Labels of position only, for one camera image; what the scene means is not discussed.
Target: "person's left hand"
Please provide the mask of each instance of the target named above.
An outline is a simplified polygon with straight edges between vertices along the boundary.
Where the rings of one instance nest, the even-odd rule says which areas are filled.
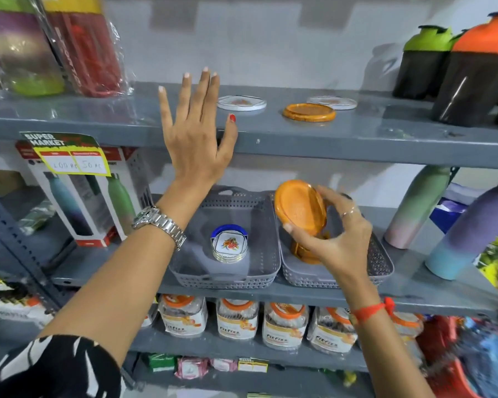
[[[166,90],[159,87],[162,132],[175,170],[175,181],[188,187],[203,188],[206,192],[223,176],[238,137],[236,117],[230,114],[221,144],[217,144],[218,92],[219,76],[214,73],[211,77],[205,68],[196,91],[191,95],[192,76],[186,73],[173,123]]]

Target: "red thread bracelet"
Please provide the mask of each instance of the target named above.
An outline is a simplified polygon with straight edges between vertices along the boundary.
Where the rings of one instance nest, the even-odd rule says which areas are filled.
[[[358,310],[352,311],[352,315],[355,317],[358,324],[365,323],[372,315],[378,313],[381,309],[385,308],[385,311],[391,316],[395,309],[395,301],[391,298],[385,298],[384,303],[378,303],[377,305],[362,307]]]

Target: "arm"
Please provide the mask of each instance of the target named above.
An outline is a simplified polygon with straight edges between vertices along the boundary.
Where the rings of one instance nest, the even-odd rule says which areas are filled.
[[[336,207],[345,232],[335,239],[320,240],[291,224],[285,224],[284,229],[319,257],[343,290],[352,311],[380,303],[378,290],[367,275],[372,225],[350,198],[326,187],[318,191]],[[355,328],[378,398],[434,398],[385,310]]]
[[[192,79],[185,74],[175,123],[166,91],[159,88],[164,140],[175,180],[157,207],[182,229],[223,175],[237,137],[236,119],[231,114],[221,145],[217,145],[219,76],[211,78],[205,69],[190,104],[191,86]],[[98,342],[121,365],[151,307],[174,247],[172,238],[155,226],[133,232],[39,337],[84,336]]]

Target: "price tag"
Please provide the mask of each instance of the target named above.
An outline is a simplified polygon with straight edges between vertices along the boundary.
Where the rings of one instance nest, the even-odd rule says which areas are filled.
[[[111,175],[103,150],[90,135],[33,132],[22,135],[53,173]]]

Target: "watch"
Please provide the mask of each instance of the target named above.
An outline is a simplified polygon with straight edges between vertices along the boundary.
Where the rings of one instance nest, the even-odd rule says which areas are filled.
[[[149,206],[139,212],[135,220],[133,220],[133,229],[140,229],[148,224],[155,225],[159,229],[166,232],[175,242],[175,248],[180,250],[186,236],[183,230],[177,224],[160,212],[156,206]]]

